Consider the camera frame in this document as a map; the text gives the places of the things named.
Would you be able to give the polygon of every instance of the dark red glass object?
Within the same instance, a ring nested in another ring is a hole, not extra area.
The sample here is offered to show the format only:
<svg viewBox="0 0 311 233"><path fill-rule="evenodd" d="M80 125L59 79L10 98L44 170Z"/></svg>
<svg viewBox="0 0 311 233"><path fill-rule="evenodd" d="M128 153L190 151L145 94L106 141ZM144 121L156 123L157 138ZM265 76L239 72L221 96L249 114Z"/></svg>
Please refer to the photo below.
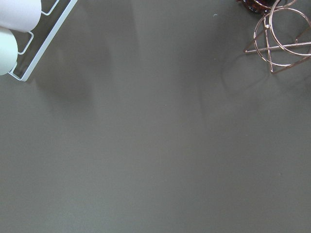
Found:
<svg viewBox="0 0 311 233"><path fill-rule="evenodd" d="M243 5L251 12L254 12L256 14L265 14L270 11L269 7L273 6L276 0L257 0L257 2L267 7L261 6L254 0L239 0L239 1L241 1Z"/></svg>

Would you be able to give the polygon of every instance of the white rack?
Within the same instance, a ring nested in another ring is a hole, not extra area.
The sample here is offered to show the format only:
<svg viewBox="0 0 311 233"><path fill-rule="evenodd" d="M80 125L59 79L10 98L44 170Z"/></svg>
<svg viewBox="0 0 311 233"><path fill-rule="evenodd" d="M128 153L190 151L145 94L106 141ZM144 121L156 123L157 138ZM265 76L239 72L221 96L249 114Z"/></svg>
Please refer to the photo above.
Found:
<svg viewBox="0 0 311 233"><path fill-rule="evenodd" d="M14 73L16 67L18 66L18 63L15 64L15 66L13 67L13 69L9 72L9 74L11 76L13 76L14 78L16 78L19 81L27 81L30 74L32 73L32 71L34 70L35 66L38 64L40 58L42 57L43 53L45 52L45 50L47 49L47 47L49 46L50 42L52 41L52 39L54 38L54 36L56 35L56 33L58 32L58 30L60 29L60 27L62 26L62 24L64 23L65 19L67 18L67 16L69 15L69 13L71 12L71 10L73 9L73 7L75 6L77 0L70 0L68 5L66 6L66 8L64 9L64 11L62 12L62 14L60 15L60 17L58 18L57 22L54 24L52 30L50 31L50 33L48 34L48 36L45 38L44 42L42 43L40 49L37 51L37 53L35 54L34 58L32 59L32 61L30 62L30 64L27 66L27 68L25 69L24 73L21 76L18 76ZM45 13L42 12L43 15L45 16L49 16L53 10L57 7L59 3L59 0L56 0L55 4L53 5L53 7L49 10L49 12ZM28 41L27 45L25 46L25 49L22 52L19 52L19 55L23 55L26 50L28 49L29 45L31 44L33 38L34 38L34 34L32 32L28 32L31 35L30 40Z"/></svg>

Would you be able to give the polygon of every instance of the gray table surface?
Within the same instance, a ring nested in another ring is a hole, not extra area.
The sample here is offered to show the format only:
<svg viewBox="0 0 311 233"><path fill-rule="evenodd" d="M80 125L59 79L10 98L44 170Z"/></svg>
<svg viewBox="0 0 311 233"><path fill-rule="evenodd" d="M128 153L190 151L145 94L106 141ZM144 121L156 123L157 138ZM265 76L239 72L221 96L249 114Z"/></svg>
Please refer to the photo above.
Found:
<svg viewBox="0 0 311 233"><path fill-rule="evenodd" d="M78 1L30 81L0 79L0 232L309 233L310 62L244 55L257 20Z"/></svg>

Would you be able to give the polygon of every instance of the copper wire holder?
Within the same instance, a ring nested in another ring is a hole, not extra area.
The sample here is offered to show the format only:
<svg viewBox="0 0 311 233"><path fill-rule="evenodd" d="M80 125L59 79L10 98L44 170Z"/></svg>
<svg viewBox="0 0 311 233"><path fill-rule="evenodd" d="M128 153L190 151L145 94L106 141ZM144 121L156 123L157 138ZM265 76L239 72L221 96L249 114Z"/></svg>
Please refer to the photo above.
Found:
<svg viewBox="0 0 311 233"><path fill-rule="evenodd" d="M266 14L264 14L262 16L262 18L258 21L256 27L255 27L255 31L254 31L254 38L253 40L245 47L244 52L246 54L250 54L250 53L257 53L265 62L267 62L269 64L269 70L271 73L275 74L278 72L281 72L283 70L292 68L300 63L303 63L307 60L309 60L311 58L311 48L308 51L308 53L298 53L298 52L294 52L292 50L290 50L291 48L297 48L297 47L302 47L302 46L311 46L311 42L304 42L304 43L299 43L298 39L304 34L306 33L308 30L311 29L311 21L310 19L301 11L298 11L296 9L290 8L290 6L292 4L294 4L297 0L292 0L291 2L283 5L283 6L278 6L279 3L282 0L276 0L275 3L273 4L272 7L268 7L265 5L262 5L260 2L258 2L257 0L254 0L257 4L268 8L270 11ZM294 12L300 16L302 16L308 23L308 28L305 29L302 33L300 33L295 41L292 44L286 44L283 45L280 43L279 39L276 37L274 28L273 28L273 16L275 14L275 12L278 11L291 11ZM260 26L263 25L263 30L258 33L258 30L260 28ZM257 40L259 37L264 36L265 39L265 43L266 43L266 47L264 48L259 48L258 47L258 43ZM276 46L270 46L270 38L269 35L271 35L271 37L273 38L273 40L276 42ZM250 50L249 48L254 44L255 49ZM271 56L271 52L274 50L283 50L291 55L295 55L297 57L299 57L299 60L294 62L294 63L290 63L290 64L279 64L279 63L275 63L272 61L272 56Z"/></svg>

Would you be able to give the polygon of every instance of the white cylinder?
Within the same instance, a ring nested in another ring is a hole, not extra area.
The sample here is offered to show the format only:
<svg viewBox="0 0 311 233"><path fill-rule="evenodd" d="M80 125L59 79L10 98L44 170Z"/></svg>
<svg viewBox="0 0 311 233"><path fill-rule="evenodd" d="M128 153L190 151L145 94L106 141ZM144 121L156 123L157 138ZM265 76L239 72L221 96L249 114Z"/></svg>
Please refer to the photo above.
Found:
<svg viewBox="0 0 311 233"><path fill-rule="evenodd" d="M0 27L29 32L41 17L41 0L0 0Z"/></svg>
<svg viewBox="0 0 311 233"><path fill-rule="evenodd" d="M0 27L0 75L11 71L17 55L17 41L13 33L9 29Z"/></svg>

